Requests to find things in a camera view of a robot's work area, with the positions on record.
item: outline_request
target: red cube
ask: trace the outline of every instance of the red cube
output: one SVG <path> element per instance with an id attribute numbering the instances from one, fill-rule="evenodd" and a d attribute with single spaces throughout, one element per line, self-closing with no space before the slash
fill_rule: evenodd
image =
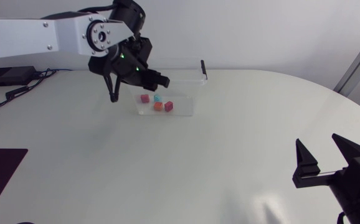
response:
<path id="1" fill-rule="evenodd" d="M 173 102 L 172 101 L 168 101 L 167 103 L 165 103 L 165 111 L 169 112 L 173 110 Z"/>
<path id="2" fill-rule="evenodd" d="M 144 94 L 141 96 L 141 102 L 143 103 L 149 103 L 149 95 L 148 94 Z"/>

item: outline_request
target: cable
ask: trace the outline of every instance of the cable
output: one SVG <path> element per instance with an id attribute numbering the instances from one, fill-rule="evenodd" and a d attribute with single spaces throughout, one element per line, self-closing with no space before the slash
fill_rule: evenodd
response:
<path id="1" fill-rule="evenodd" d="M 110 6 L 99 6 L 99 7 L 88 7 L 85 9 L 81 9 L 78 12 L 99 12 L 99 11 L 109 11 L 116 8 L 116 4 L 112 4 Z"/>
<path id="2" fill-rule="evenodd" d="M 336 221 L 336 224 L 343 224 L 343 217 L 344 217 L 344 212 L 341 212 L 338 215 L 338 220 Z"/>
<path id="3" fill-rule="evenodd" d="M 42 83 L 43 80 L 45 80 L 46 78 L 51 77 L 52 75 L 54 75 L 55 73 L 57 73 L 59 70 L 69 70 L 69 69 L 49 69 L 49 68 L 48 68 L 46 71 L 36 72 L 36 74 L 43 74 L 43 73 L 44 73 L 44 75 L 43 75 L 35 84 L 33 84 L 32 86 L 29 86 L 29 89 L 28 89 L 28 90 L 26 90 L 26 91 L 24 91 L 24 92 L 22 92 L 22 93 L 20 93 L 20 94 L 18 94 L 18 95 L 16 95 L 16 96 L 14 96 L 14 97 L 13 97 L 12 99 L 10 99 L 10 100 L 5 100 L 5 101 L 1 102 L 1 103 L 0 103 L 0 107 L 4 106 L 6 103 L 12 101 L 13 99 L 16 99 L 16 98 L 18 98 L 18 97 L 20 97 L 20 96 L 28 93 L 29 91 L 33 90 L 36 86 L 38 86 L 40 83 Z"/>

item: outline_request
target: white table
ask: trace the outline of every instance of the white table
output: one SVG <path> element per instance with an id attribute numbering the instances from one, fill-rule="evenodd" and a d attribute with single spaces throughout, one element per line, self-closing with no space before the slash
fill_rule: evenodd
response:
<path id="1" fill-rule="evenodd" d="M 29 152 L 0 223 L 336 223 L 328 187 L 296 189 L 295 140 L 322 172 L 360 144 L 360 106 L 273 72 L 211 70 L 193 117 L 140 116 L 123 86 L 60 72 L 0 108 L 0 147 Z M 0 101 L 7 88 L 0 88 Z"/>

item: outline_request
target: clear plastic container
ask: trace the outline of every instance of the clear plastic container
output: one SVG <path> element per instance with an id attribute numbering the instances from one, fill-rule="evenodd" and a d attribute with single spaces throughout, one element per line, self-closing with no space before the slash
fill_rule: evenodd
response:
<path id="1" fill-rule="evenodd" d="M 142 87 L 128 85 L 140 115 L 179 115 L 192 116 L 200 88 L 207 83 L 201 61 L 197 58 L 165 58 L 149 60 L 149 68 L 157 70 L 170 79 L 168 88 L 158 86 L 153 92 Z M 166 112 L 154 110 L 154 95 L 162 98 L 163 104 L 173 102 L 173 109 Z M 141 102 L 141 95 L 149 95 L 149 103 Z"/>

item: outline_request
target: colored block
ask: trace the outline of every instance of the colored block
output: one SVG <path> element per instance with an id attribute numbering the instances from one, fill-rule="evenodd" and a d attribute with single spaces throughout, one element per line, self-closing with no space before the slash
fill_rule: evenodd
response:
<path id="1" fill-rule="evenodd" d="M 141 102 L 143 103 L 149 103 L 149 96 L 148 94 L 144 94 L 141 96 Z"/>
<path id="2" fill-rule="evenodd" d="M 162 102 L 156 102 L 154 104 L 154 110 L 161 111 L 163 109 L 163 103 Z"/>
<path id="3" fill-rule="evenodd" d="M 168 101 L 167 103 L 165 103 L 165 111 L 169 112 L 173 110 L 173 102 L 172 101 Z"/>
<path id="4" fill-rule="evenodd" d="M 155 94 L 155 95 L 154 95 L 154 101 L 155 101 L 155 102 L 162 102 L 162 97 L 159 96 L 158 94 Z"/>

